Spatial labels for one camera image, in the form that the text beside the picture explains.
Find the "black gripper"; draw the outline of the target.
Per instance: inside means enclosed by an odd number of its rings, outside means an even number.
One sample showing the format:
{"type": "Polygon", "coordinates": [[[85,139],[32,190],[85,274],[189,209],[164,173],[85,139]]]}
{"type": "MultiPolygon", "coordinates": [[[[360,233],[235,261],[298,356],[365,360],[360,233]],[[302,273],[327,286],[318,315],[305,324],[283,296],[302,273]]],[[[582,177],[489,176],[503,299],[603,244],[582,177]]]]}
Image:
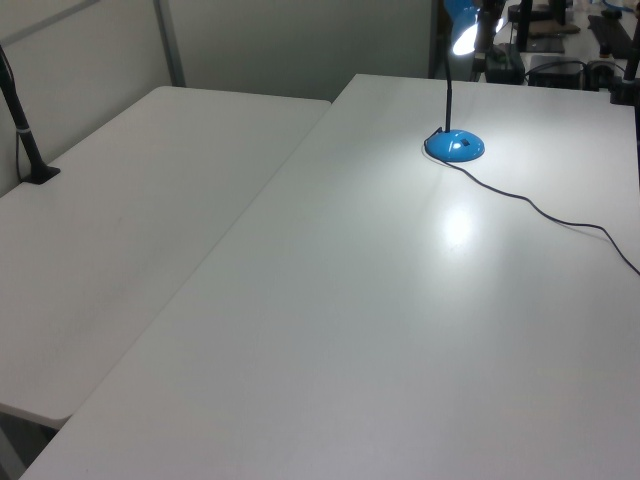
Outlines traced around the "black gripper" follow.
{"type": "Polygon", "coordinates": [[[503,0],[482,0],[480,7],[478,35],[474,44],[473,74],[479,76],[486,69],[486,56],[492,61],[498,60],[495,36],[504,25],[502,12],[503,0]]]}

